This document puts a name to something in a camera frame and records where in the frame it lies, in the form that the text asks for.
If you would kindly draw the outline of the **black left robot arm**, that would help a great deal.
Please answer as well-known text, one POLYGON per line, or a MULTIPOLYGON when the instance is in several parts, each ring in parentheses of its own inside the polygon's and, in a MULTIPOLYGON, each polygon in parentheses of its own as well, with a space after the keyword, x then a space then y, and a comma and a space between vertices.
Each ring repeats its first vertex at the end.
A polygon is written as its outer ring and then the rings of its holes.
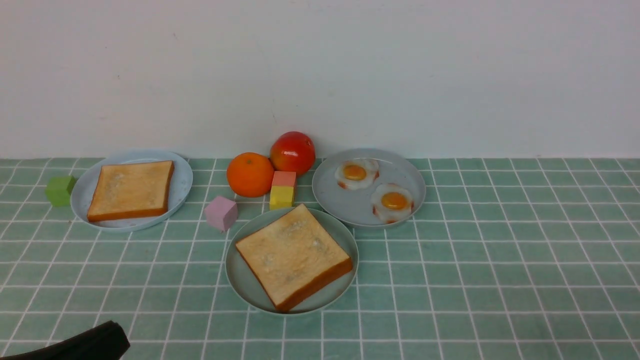
POLYGON ((2 360, 119 360, 130 347, 122 326, 109 320, 64 341, 2 360))

